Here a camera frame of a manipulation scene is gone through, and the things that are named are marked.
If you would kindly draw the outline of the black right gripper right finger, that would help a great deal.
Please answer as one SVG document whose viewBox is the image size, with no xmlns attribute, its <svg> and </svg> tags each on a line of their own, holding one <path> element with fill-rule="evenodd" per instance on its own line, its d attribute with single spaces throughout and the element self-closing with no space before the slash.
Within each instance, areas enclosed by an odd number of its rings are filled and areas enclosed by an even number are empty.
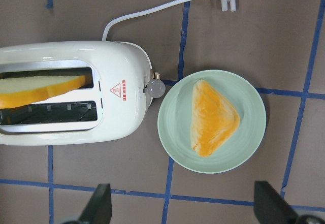
<svg viewBox="0 0 325 224">
<path fill-rule="evenodd" d="M 298 215 L 267 181 L 254 183 L 253 211 L 261 224 L 324 223 L 314 215 Z"/>
</svg>

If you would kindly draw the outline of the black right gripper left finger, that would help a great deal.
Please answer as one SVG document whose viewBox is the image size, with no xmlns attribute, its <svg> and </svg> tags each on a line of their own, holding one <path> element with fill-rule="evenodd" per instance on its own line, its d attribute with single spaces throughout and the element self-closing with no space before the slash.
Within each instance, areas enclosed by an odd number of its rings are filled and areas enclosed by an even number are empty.
<svg viewBox="0 0 325 224">
<path fill-rule="evenodd" d="M 110 184 L 99 184 L 81 215 L 76 220 L 64 223 L 109 224 L 112 218 L 112 199 Z"/>
</svg>

